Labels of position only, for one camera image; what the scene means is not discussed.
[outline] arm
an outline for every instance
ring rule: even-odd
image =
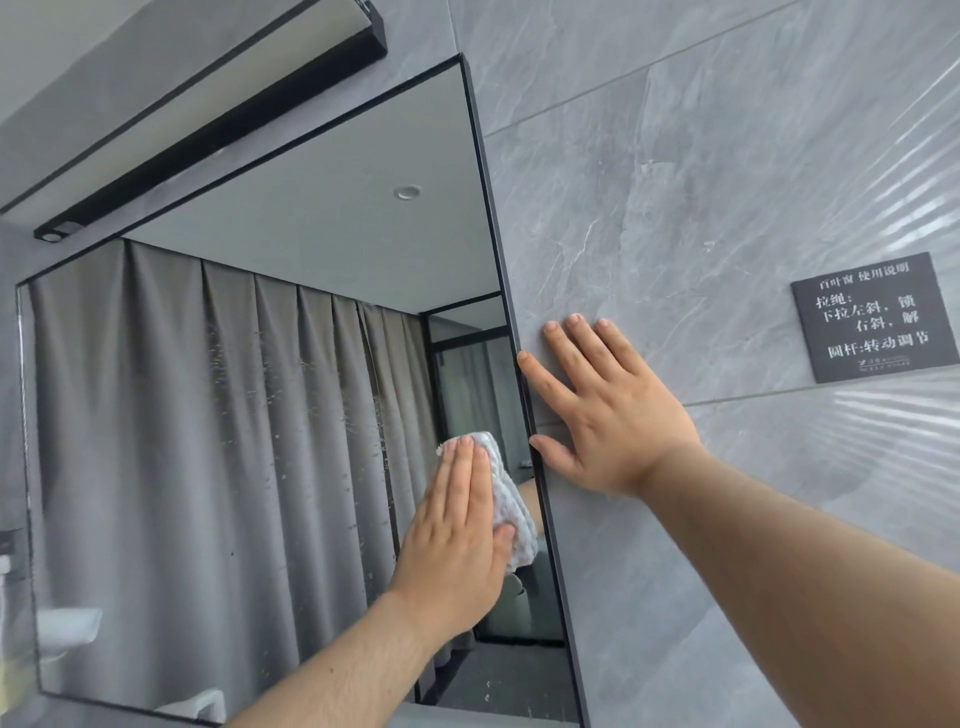
[[[494,533],[492,520],[487,452],[469,437],[446,443],[390,589],[230,728],[384,725],[430,658],[496,602],[514,528]]]
[[[960,577],[715,459],[613,324],[567,324],[576,345],[545,334],[576,393],[518,361],[576,451],[532,444],[571,480],[647,503],[797,720],[960,725]]]

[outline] recessed ceiling light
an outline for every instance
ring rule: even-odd
[[[394,187],[394,197],[398,200],[416,200],[423,190],[416,184],[402,184],[400,187]]]

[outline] sign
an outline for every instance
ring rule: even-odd
[[[930,253],[791,285],[818,382],[960,363]]]

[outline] cleaning rag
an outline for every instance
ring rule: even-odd
[[[473,442],[487,451],[490,456],[490,470],[493,476],[493,528],[501,523],[509,523],[516,529],[514,547],[510,552],[510,561],[507,563],[507,572],[513,573],[517,567],[525,567],[534,563],[539,546],[537,544],[537,528],[530,517],[520,491],[516,488],[510,474],[503,465],[500,457],[500,447],[489,432],[471,432]],[[437,448],[441,453],[443,446]]]

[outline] tile grout line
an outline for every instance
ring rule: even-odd
[[[650,61],[649,63],[645,63],[644,65],[642,65],[642,66],[640,66],[640,67],[638,67],[638,68],[634,68],[633,70],[627,71],[626,73],[622,73],[622,74],[620,74],[619,76],[616,76],[615,78],[612,78],[612,79],[609,79],[609,80],[603,82],[602,84],[596,85],[596,86],[594,86],[594,87],[592,87],[592,88],[588,88],[586,91],[581,91],[580,93],[574,94],[573,96],[570,96],[568,99],[564,99],[563,101],[558,101],[556,104],[551,104],[550,106],[545,107],[544,109],[541,109],[540,111],[536,111],[536,112],[534,112],[534,113],[532,113],[532,114],[530,114],[530,115],[528,115],[528,116],[523,116],[523,117],[517,119],[516,121],[512,121],[512,122],[510,122],[509,124],[507,124],[506,126],[500,127],[499,129],[497,129],[497,130],[495,130],[495,131],[493,131],[493,132],[485,133],[485,134],[484,134],[484,138],[485,138],[485,139],[488,139],[488,138],[490,138],[491,136],[495,136],[496,134],[499,134],[499,133],[501,133],[501,132],[505,132],[505,131],[507,131],[508,129],[512,129],[513,127],[519,126],[520,124],[523,124],[524,122],[527,122],[527,121],[530,121],[531,119],[537,118],[537,117],[540,116],[541,114],[545,114],[545,113],[547,113],[548,111],[552,111],[553,109],[558,109],[559,107],[564,106],[564,105],[566,105],[566,104],[569,104],[570,102],[576,101],[577,99],[582,98],[583,96],[586,96],[586,95],[589,94],[589,93],[593,93],[594,91],[599,91],[599,90],[600,90],[601,88],[603,88],[604,86],[608,86],[608,85],[610,85],[610,84],[615,84],[615,83],[618,82],[618,81],[623,81],[625,78],[627,78],[628,76],[633,76],[635,73],[639,73],[640,71],[648,71],[648,70],[650,70],[650,68],[652,68],[653,66],[657,65],[658,63],[662,63],[662,62],[664,62],[664,61],[669,61],[670,59],[674,58],[675,56],[679,56],[681,53],[686,53],[686,51],[688,51],[688,50],[690,50],[690,49],[692,49],[692,48],[696,48],[697,46],[703,45],[704,43],[709,43],[709,42],[711,42],[712,40],[716,40],[718,37],[725,36],[727,33],[732,33],[733,31],[737,31],[737,30],[740,30],[741,28],[745,28],[746,26],[750,25],[751,23],[756,23],[758,20],[762,20],[763,18],[765,18],[765,17],[767,17],[767,16],[769,16],[769,15],[773,15],[775,12],[780,12],[780,11],[782,11],[782,10],[785,10],[785,9],[789,8],[791,5],[798,5],[799,3],[803,2],[803,1],[804,1],[804,0],[790,0],[789,2],[784,3],[783,5],[780,5],[780,6],[776,7],[776,8],[773,8],[772,10],[769,10],[769,11],[767,11],[767,12],[763,12],[763,13],[761,13],[760,15],[757,15],[756,17],[752,17],[752,18],[750,18],[749,20],[744,20],[742,23],[737,23],[736,25],[731,26],[730,28],[728,28],[728,29],[726,29],[726,30],[720,31],[720,32],[718,32],[718,33],[714,33],[712,36],[705,37],[705,38],[703,38],[702,40],[698,40],[698,41],[695,42],[695,43],[691,43],[690,45],[686,46],[685,48],[682,48],[682,49],[679,50],[679,51],[673,51],[672,53],[668,53],[667,55],[662,56],[662,57],[656,59],[655,61]],[[449,0],[447,0],[447,8],[449,9]],[[456,35],[457,35],[456,26],[454,26],[453,35],[454,35],[454,38],[456,38]]]
[[[823,382],[821,384],[813,383],[807,384],[803,387],[793,387],[791,389],[778,389],[772,392],[756,392],[750,395],[737,395],[736,397],[721,397],[716,400],[698,400],[692,402],[682,402],[684,409],[692,409],[694,407],[707,407],[714,404],[726,404],[728,402],[735,401],[745,401],[745,400],[761,400],[768,397],[777,397],[779,395],[795,395],[801,392],[811,392],[817,389],[826,389],[833,390],[839,389],[840,387],[849,387],[851,385],[867,385],[875,382],[884,382],[884,381],[900,381],[902,379],[912,379],[922,377],[924,374],[932,374],[935,372],[946,373],[946,372],[956,372],[960,374],[960,365],[958,364],[947,364],[943,367],[929,367],[927,369],[915,369],[910,372],[896,372],[889,375],[881,376],[865,376],[859,379],[844,379],[842,381],[830,381]],[[556,419],[551,419],[547,421],[536,420],[534,426],[537,429],[537,432],[540,432],[541,428],[546,427],[556,427],[557,425],[564,425],[565,422],[562,418],[557,417]]]

